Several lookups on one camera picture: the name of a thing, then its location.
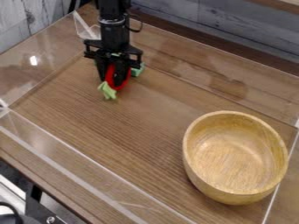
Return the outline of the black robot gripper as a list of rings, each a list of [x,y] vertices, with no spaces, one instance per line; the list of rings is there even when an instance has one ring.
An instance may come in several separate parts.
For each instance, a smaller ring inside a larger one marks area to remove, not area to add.
[[[133,45],[126,45],[118,50],[107,49],[102,40],[85,39],[85,56],[97,62],[98,74],[102,81],[106,80],[110,61],[115,62],[114,82],[119,88],[127,81],[130,67],[139,69],[143,63],[143,51]]]

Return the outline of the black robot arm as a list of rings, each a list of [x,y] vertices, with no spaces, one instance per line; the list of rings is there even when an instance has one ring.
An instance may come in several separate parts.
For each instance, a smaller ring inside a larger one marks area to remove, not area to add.
[[[110,87],[121,90],[133,75],[134,69],[142,68],[143,51],[131,45],[133,29],[130,19],[131,0],[95,0],[101,25],[101,39],[86,39],[85,57],[97,62],[99,78]]]

